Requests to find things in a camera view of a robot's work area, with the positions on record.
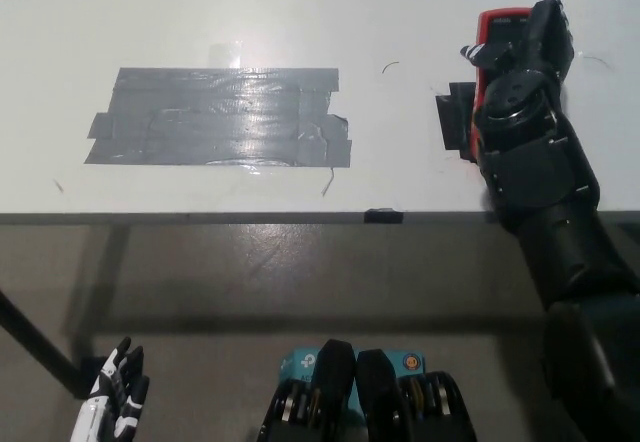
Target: gray floor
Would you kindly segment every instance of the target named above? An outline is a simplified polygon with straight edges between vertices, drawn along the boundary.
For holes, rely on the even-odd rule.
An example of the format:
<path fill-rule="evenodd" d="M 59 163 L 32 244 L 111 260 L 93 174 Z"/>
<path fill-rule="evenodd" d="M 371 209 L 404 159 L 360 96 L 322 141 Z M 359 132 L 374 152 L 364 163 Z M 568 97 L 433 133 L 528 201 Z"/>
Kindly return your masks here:
<path fill-rule="evenodd" d="M 481 441 L 576 440 L 540 374 L 535 292 L 496 226 L 3 227 L 0 248 L 2 288 L 68 354 L 144 345 L 139 442 L 255 440 L 282 356 L 328 337 L 425 352 Z M 0 386 L 0 440 L 68 440 L 79 404 L 4 333 Z"/>

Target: table surface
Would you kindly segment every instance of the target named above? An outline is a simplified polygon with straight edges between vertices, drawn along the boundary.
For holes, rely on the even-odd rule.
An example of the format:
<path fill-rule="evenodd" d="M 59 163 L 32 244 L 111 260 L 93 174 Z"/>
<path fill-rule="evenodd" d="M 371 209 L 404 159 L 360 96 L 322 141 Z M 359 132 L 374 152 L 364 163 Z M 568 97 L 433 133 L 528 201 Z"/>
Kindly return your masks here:
<path fill-rule="evenodd" d="M 444 150 L 434 96 L 472 81 L 459 55 L 483 10 L 536 0 L 0 0 L 0 219 L 15 222 L 405 221 L 481 214 L 477 167 Z M 602 187 L 600 210 L 640 212 L 633 83 L 640 0 L 565 0 L 578 57 L 567 113 Z M 330 67 L 351 167 L 84 165 L 121 67 Z M 390 62 L 399 62 L 382 69 Z"/>

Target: multimeter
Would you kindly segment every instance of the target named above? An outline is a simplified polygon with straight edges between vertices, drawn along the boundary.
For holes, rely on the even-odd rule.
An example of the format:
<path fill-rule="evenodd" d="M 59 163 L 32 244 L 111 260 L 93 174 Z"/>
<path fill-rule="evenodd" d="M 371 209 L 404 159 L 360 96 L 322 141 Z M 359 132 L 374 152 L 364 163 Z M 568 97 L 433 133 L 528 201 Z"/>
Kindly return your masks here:
<path fill-rule="evenodd" d="M 531 8 L 497 9 L 482 12 L 478 18 L 478 36 L 476 44 L 511 42 L 518 45 L 522 39 L 525 24 L 529 20 Z M 473 101 L 473 112 L 482 106 L 487 86 L 499 74 L 491 70 L 476 69 L 476 91 Z M 478 129 L 471 117 L 470 144 L 471 154 L 477 159 Z"/>

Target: white robotic hand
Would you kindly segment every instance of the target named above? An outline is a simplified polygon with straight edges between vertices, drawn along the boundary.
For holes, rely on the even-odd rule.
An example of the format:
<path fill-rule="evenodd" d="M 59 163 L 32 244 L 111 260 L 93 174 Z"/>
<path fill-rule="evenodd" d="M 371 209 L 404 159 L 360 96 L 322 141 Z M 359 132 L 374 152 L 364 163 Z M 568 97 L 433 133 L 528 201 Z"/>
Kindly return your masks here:
<path fill-rule="evenodd" d="M 149 378 L 142 375 L 144 353 L 127 353 L 126 337 L 107 359 L 82 404 L 71 442 L 131 442 L 136 434 Z"/>

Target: table leg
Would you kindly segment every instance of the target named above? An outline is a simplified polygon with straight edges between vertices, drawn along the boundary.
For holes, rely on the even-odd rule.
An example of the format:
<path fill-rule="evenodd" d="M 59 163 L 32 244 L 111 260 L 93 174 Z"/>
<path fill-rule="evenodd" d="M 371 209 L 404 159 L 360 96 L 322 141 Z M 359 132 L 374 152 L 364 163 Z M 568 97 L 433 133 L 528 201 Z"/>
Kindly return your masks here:
<path fill-rule="evenodd" d="M 0 326 L 74 397 L 87 397 L 100 370 L 100 359 L 86 359 L 80 368 L 76 367 L 1 291 Z"/>

